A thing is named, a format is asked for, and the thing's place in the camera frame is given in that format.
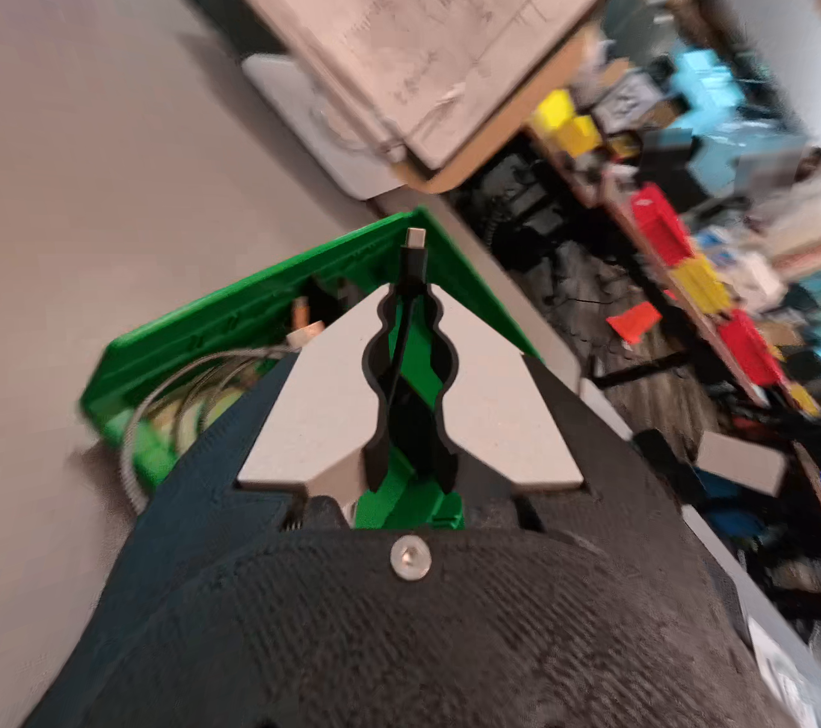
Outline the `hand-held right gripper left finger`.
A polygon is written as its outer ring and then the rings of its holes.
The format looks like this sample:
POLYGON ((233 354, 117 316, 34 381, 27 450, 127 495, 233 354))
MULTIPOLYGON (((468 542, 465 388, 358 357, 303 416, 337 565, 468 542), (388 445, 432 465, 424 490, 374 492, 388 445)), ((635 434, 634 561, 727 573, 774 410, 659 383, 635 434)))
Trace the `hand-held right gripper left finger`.
POLYGON ((296 356, 239 471, 241 488, 332 497, 344 512, 366 492, 363 451, 377 430, 378 398, 363 357, 388 292, 380 286, 296 356))

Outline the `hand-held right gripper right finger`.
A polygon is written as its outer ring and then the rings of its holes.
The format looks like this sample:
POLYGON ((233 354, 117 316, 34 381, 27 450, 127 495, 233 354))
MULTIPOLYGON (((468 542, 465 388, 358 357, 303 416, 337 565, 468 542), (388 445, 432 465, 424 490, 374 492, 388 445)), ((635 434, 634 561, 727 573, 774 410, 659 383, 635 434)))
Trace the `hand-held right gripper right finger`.
POLYGON ((577 489, 583 475, 529 371, 529 358, 441 286, 436 329, 455 357, 440 392, 448 442, 512 489, 577 489))

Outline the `green plastic bin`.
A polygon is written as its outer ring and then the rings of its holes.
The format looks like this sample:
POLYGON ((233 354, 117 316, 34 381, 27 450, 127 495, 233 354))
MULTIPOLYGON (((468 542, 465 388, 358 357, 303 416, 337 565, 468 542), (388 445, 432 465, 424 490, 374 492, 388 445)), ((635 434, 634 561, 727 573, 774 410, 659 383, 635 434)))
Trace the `green plastic bin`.
POLYGON ((80 411, 120 457, 122 487, 137 514, 177 463, 175 445, 141 419, 127 435, 130 419, 147 395, 170 377, 183 384, 204 370, 177 372, 214 354, 256 350, 284 342, 291 304, 310 280, 330 287, 345 279, 365 295, 393 282, 409 228, 426 231, 428 280, 441 286, 521 351, 541 355, 498 300, 475 264, 426 208, 393 214, 318 245, 230 286, 212 292, 119 336, 104 349, 80 397, 80 411))

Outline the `grey desk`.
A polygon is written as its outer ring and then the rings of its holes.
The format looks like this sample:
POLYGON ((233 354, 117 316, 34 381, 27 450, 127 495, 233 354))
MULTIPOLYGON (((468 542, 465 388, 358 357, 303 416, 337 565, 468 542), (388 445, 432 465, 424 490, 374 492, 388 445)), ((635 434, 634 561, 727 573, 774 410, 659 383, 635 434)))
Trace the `grey desk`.
POLYGON ((134 524, 77 407, 106 345, 382 215, 186 0, 2 0, 2 726, 61 671, 134 524))

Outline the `orange floor marker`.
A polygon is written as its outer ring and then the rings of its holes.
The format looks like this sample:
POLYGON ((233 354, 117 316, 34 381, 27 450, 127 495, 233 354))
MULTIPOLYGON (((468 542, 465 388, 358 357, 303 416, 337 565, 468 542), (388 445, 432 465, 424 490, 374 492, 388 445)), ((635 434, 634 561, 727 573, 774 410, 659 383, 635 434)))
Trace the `orange floor marker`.
POLYGON ((606 318, 612 331, 627 345, 639 344, 662 319, 662 314, 650 302, 644 301, 606 318))

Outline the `black office chair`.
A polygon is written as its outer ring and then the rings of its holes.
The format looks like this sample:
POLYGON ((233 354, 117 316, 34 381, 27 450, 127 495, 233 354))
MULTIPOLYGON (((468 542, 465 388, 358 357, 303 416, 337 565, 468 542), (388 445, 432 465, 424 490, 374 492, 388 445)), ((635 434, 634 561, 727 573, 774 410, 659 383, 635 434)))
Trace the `black office chair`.
POLYGON ((567 241, 561 215, 566 189, 552 165, 532 153, 511 151, 482 176, 480 236, 505 271, 527 273, 543 261, 558 263, 567 241))

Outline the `yellow plastic bin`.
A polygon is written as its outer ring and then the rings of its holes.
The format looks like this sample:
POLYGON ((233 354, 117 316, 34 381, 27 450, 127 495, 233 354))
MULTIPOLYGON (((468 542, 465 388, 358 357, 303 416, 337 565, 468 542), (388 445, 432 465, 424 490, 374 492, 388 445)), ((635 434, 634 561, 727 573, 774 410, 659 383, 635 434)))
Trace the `yellow plastic bin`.
POLYGON ((592 153, 602 147, 602 137, 588 115, 580 115, 570 93, 564 88, 554 89, 534 109, 530 126, 547 138, 571 159, 592 153))
POLYGON ((734 308, 733 297, 724 281, 703 254, 683 259, 669 273, 700 312, 718 315, 734 308))

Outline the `long wooden table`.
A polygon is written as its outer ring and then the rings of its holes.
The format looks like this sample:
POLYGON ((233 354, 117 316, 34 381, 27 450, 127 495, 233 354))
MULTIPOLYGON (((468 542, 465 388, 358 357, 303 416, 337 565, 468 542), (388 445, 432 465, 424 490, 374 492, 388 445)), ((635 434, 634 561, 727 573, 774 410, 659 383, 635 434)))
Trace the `long wooden table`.
POLYGON ((688 365, 705 389, 711 388, 717 395, 743 394, 751 405, 768 407, 765 394, 746 376, 722 341, 712 316, 700 310, 679 286, 663 257, 639 229, 631 205, 621 201, 611 175, 605 173, 599 184, 589 184, 568 169, 562 154, 532 125, 524 125, 522 134, 576 201, 571 208, 578 225, 570 228, 571 238, 590 252, 600 249, 606 259, 625 269, 659 312, 662 327, 680 346, 679 351, 649 364, 594 377, 596 386, 604 390, 688 365))

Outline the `white cardboard box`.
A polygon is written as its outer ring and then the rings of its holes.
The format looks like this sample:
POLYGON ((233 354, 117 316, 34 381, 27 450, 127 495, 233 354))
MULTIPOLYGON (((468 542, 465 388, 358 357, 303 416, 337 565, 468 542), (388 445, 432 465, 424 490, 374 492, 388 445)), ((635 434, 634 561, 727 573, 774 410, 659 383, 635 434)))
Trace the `white cardboard box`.
POLYGON ((709 430, 702 434, 694 464, 703 472, 770 497, 781 491, 787 471, 782 452, 709 430))

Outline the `red plastic bin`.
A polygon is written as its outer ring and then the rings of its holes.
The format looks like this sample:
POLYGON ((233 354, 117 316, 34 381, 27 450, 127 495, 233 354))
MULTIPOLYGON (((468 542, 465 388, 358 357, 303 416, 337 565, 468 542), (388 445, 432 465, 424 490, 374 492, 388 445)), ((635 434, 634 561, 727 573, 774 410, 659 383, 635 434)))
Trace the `red plastic bin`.
POLYGON ((718 334, 755 386, 775 387, 786 383, 780 361, 743 309, 730 312, 729 318, 718 326, 718 334))
POLYGON ((631 195, 630 205, 638 231, 667 268, 694 257, 690 233, 659 186, 645 183, 631 195))

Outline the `white paper sheets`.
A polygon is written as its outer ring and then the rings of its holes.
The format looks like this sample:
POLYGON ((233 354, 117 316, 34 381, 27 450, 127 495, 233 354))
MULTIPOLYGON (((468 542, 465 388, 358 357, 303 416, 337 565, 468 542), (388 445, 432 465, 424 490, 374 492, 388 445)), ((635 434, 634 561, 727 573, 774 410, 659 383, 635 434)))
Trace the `white paper sheets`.
POLYGON ((747 620, 747 629, 760 675, 770 692, 797 726, 819 727, 819 687, 798 670, 755 620, 747 620))

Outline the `wooden document stand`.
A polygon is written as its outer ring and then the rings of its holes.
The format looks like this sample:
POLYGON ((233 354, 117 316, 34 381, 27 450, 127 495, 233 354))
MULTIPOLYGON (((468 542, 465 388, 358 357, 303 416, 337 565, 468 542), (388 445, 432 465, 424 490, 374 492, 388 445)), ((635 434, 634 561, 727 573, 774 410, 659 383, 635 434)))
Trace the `wooden document stand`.
POLYGON ((245 0, 398 181, 460 186, 592 65, 603 0, 245 0))

